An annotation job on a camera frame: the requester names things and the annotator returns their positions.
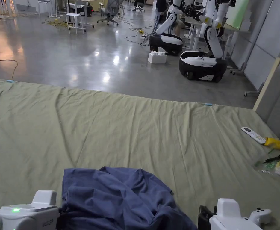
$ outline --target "remote control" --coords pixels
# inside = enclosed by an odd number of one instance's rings
[[[251,130],[248,127],[242,127],[241,128],[244,132],[247,133],[248,136],[250,136],[251,138],[253,138],[255,141],[257,141],[259,144],[264,144],[266,142],[266,140],[264,138],[262,138],[260,135],[258,135],[256,132],[254,132],[253,130]]]

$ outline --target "polished gray floor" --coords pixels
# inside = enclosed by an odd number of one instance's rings
[[[254,90],[244,76],[233,76],[227,71],[218,84],[189,81],[179,72],[179,57],[168,56],[166,64],[148,63],[149,47],[124,39],[136,35],[130,27],[152,25],[149,23],[153,21],[148,20],[154,18],[154,8],[145,6],[145,9],[142,13],[125,10],[124,18],[130,24],[126,21],[119,22],[119,26],[94,23],[95,27],[88,27],[85,35],[78,31],[78,36],[42,24],[46,15],[41,19],[33,15],[0,21],[0,59],[14,59],[19,63],[13,78],[16,81],[253,107],[256,98],[243,95],[245,90]],[[96,22],[99,18],[94,13],[88,20]],[[128,39],[142,41],[140,35]],[[1,62],[0,78],[10,79],[14,65]]]

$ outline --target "gray headboard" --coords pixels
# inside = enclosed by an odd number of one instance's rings
[[[253,108],[280,139],[280,62],[272,68]]]

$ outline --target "gray office chair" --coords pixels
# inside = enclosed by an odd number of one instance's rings
[[[145,2],[146,2],[146,0],[137,2],[138,7],[135,7],[135,9],[133,9],[132,11],[140,10],[140,12],[142,12],[142,11],[145,12],[145,10],[143,9]]]
[[[108,0],[106,8],[102,8],[104,4],[99,2],[100,5],[100,12],[102,15],[106,16],[106,18],[102,18],[97,21],[103,22],[107,21],[107,25],[109,25],[109,22],[116,23],[116,25],[119,25],[116,21],[113,20],[113,18],[117,15],[119,11],[119,5],[123,3],[124,0]]]

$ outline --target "bed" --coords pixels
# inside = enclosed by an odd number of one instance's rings
[[[155,174],[195,223],[200,205],[233,198],[249,216],[269,208],[280,229],[280,178],[253,169],[269,151],[241,131],[276,137],[253,110],[0,80],[0,206],[58,192],[65,168]]]

